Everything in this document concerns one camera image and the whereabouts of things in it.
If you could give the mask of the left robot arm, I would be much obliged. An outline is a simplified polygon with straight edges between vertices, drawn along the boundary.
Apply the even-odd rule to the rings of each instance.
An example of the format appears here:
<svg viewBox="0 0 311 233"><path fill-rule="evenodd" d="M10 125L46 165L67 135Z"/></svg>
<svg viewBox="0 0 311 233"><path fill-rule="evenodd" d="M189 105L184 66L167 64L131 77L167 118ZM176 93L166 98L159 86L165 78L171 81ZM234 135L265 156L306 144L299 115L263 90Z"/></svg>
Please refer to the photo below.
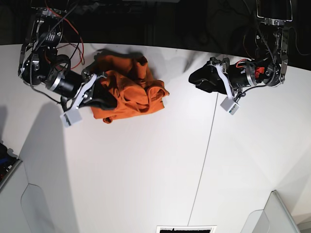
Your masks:
<svg viewBox="0 0 311 233"><path fill-rule="evenodd" d="M290 0L259 0L254 26L244 34L252 39L254 55L232 64L228 57L210 59L189 76L189 83L208 93L218 92L238 102L260 87L284 83L288 65L288 23L293 20Z"/></svg>

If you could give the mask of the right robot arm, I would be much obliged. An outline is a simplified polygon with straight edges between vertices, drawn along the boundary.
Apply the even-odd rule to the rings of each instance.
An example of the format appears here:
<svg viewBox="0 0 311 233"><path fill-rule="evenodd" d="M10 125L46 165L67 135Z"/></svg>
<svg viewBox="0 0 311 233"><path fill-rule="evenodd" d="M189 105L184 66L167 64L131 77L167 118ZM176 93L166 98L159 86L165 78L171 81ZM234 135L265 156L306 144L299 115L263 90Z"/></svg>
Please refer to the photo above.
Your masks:
<svg viewBox="0 0 311 233"><path fill-rule="evenodd" d="M76 1L68 11L48 6L36 9L21 47L18 76L33 91L61 105L65 113L82 107L114 110L117 100L100 83L105 73L84 69L78 74L71 65L72 58L58 53L63 21L78 5Z"/></svg>

